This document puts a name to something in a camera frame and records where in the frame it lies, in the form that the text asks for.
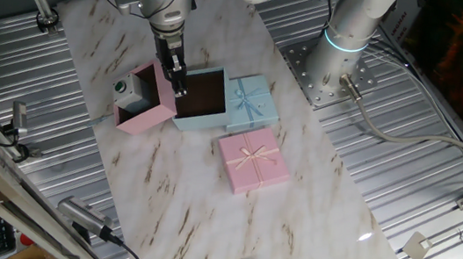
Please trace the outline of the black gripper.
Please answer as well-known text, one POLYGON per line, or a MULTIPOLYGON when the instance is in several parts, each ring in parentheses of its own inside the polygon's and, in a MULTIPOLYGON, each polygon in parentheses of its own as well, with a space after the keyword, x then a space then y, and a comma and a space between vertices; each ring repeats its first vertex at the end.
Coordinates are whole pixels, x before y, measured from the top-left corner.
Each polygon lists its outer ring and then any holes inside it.
POLYGON ((162 63, 164 78, 170 82, 175 97, 186 95, 186 70, 184 63, 184 26, 152 25, 155 36, 156 57, 162 63))

